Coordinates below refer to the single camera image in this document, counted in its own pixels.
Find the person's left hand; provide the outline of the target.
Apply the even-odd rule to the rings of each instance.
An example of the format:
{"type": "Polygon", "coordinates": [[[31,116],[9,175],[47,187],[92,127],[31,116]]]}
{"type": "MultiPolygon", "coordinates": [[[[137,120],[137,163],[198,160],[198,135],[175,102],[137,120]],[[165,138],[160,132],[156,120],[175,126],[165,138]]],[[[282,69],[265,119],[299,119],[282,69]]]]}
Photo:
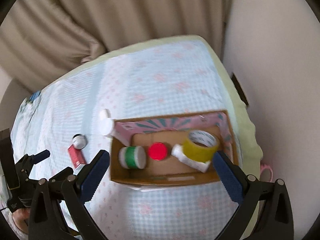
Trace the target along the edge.
{"type": "Polygon", "coordinates": [[[17,228],[25,234],[28,234],[28,225],[26,221],[29,219],[30,209],[18,209],[12,213],[12,218],[17,228]]]}

